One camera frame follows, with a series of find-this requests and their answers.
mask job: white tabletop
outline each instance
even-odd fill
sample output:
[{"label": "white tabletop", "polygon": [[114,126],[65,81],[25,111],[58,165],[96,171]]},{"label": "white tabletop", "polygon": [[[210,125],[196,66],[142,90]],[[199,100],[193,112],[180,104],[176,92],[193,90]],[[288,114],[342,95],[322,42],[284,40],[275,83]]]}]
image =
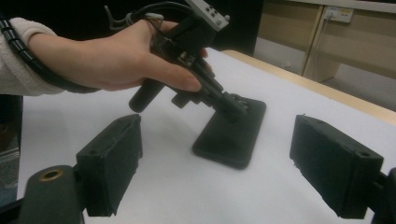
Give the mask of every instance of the white tabletop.
[{"label": "white tabletop", "polygon": [[[262,224],[370,223],[346,220],[323,202],[289,158],[296,115],[322,119],[396,166],[396,126],[370,117],[285,79],[212,49],[207,59],[228,92],[264,101],[267,111],[251,163],[238,171],[196,157],[191,146],[213,110],[203,104],[179,109],[164,89],[141,114],[144,157],[115,217],[87,223]],[[136,90],[25,97],[19,197],[34,173],[76,164],[76,153],[111,121],[131,114]]]}]

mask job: hand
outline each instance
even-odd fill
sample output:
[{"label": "hand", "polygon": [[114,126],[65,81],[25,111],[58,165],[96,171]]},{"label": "hand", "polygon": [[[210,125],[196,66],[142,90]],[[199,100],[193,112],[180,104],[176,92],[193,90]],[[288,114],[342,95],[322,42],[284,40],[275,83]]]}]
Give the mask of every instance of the hand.
[{"label": "hand", "polygon": [[[164,21],[161,29],[175,25]],[[118,91],[138,86],[148,77],[180,90],[200,90],[201,84],[187,69],[150,53],[155,34],[148,21],[139,21],[110,37],[87,41],[36,34],[28,46],[58,76],[83,86]]]}]

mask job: electrical outlet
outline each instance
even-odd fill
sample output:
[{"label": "electrical outlet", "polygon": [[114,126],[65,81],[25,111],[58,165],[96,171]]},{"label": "electrical outlet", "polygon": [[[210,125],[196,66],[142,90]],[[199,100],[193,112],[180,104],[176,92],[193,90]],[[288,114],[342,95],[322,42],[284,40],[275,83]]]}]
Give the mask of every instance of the electrical outlet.
[{"label": "electrical outlet", "polygon": [[346,7],[326,7],[325,19],[331,21],[350,22],[352,20],[353,9]]}]

